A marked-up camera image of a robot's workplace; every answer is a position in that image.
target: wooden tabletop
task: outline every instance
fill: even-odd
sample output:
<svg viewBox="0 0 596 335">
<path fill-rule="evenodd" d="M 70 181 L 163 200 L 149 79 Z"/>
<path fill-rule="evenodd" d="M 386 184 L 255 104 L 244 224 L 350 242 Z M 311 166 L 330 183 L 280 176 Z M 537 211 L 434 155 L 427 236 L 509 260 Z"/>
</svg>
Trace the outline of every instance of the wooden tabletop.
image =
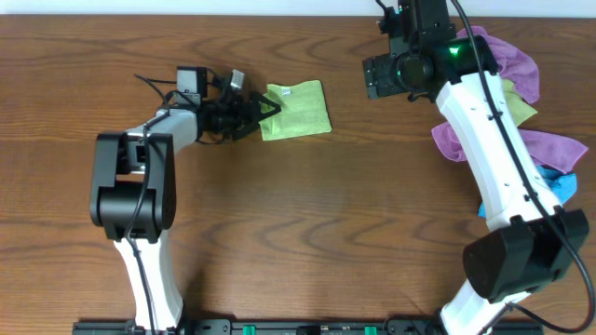
<svg viewBox="0 0 596 335">
<path fill-rule="evenodd" d="M 173 79 L 177 65 L 237 68 L 261 91 L 319 79 L 333 126 L 176 157 L 171 251 L 190 316 L 382 320 L 449 302 L 464 246 L 488 233 L 480 194 L 435 146 L 435 105 L 367 99 L 361 62 L 388 52 L 376 19 L 0 17 L 0 333 L 134 317 L 124 263 L 88 214 L 94 140 L 155 112 L 133 74 Z M 539 114 L 522 127 L 596 148 L 596 20 L 472 23 L 540 67 Z M 595 169 L 588 153 L 567 206 L 592 222 Z M 594 275 L 595 242 L 581 250 Z M 523 304 L 566 326 L 587 309 L 575 269 Z"/>
</svg>

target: purple towel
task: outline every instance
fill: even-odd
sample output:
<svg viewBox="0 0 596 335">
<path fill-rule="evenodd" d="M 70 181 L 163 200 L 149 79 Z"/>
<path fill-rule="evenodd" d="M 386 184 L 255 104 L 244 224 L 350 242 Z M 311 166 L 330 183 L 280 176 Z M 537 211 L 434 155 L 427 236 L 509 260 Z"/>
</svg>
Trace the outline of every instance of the purple towel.
<svg viewBox="0 0 596 335">
<path fill-rule="evenodd" d="M 520 134 L 535 164 L 556 168 L 565 174 L 571 172 L 577 160 L 588 151 L 584 144 L 564 136 L 521 129 Z M 467 161 L 464 149 L 449 123 L 434 127 L 432 137 L 445 158 L 454 162 Z"/>
<path fill-rule="evenodd" d="M 520 94 L 520 97 L 528 103 L 538 101 L 540 99 L 540 72 L 534 60 L 511 44 L 490 36 L 482 27 L 473 26 L 472 32 L 484 37 L 499 64 L 501 77 L 515 83 L 513 88 Z M 466 30 L 457 33 L 457 37 L 465 36 L 467 36 Z"/>
</svg>

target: yellow-green cloth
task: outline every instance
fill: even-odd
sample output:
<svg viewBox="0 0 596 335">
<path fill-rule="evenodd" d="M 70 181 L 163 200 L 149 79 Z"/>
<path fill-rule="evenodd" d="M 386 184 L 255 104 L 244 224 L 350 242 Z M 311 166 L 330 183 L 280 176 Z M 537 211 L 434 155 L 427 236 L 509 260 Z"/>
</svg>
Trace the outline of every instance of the yellow-green cloth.
<svg viewBox="0 0 596 335">
<path fill-rule="evenodd" d="M 538 111 L 532 108 L 529 104 L 520 97 L 520 95 L 513 89 L 513 82 L 508 79 L 503 79 L 503 91 L 505 92 L 505 100 L 507 106 L 513 116 L 515 126 L 521 125 L 525 120 L 529 119 Z"/>
<path fill-rule="evenodd" d="M 269 84 L 265 96 L 278 103 L 281 112 L 259 122 L 263 141 L 332 131 L 320 81 L 308 81 L 293 87 Z M 271 110 L 265 105 L 262 106 L 263 113 Z"/>
</svg>

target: white wall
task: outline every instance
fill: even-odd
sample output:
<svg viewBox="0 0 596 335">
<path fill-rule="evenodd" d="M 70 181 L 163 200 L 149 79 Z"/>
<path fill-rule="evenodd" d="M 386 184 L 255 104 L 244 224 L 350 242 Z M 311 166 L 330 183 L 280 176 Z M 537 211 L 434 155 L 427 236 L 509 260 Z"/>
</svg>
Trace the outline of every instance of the white wall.
<svg viewBox="0 0 596 335">
<path fill-rule="evenodd" d="M 397 4 L 397 0 L 385 2 Z M 469 16 L 596 18 L 596 0 L 460 3 Z M 378 16 L 381 11 L 374 0 L 0 0 L 0 13 Z"/>
</svg>

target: folded green cloth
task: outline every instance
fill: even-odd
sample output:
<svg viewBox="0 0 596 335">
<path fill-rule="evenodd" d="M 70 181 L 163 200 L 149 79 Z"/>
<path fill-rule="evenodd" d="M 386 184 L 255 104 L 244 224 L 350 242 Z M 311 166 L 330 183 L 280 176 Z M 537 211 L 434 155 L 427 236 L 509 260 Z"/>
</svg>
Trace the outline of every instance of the folded green cloth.
<svg viewBox="0 0 596 335">
<path fill-rule="evenodd" d="M 507 106 L 513 116 L 515 126 L 521 125 L 525 120 L 529 119 L 538 111 L 532 108 L 529 104 L 520 97 L 518 92 L 513 89 L 513 82 L 508 79 L 503 79 L 503 91 L 505 92 L 505 99 Z"/>
<path fill-rule="evenodd" d="M 269 84 L 265 96 L 278 103 L 281 112 L 259 122 L 263 141 L 332 131 L 320 81 L 308 81 L 293 87 Z M 262 105 L 261 112 L 270 110 L 270 107 Z"/>
</svg>

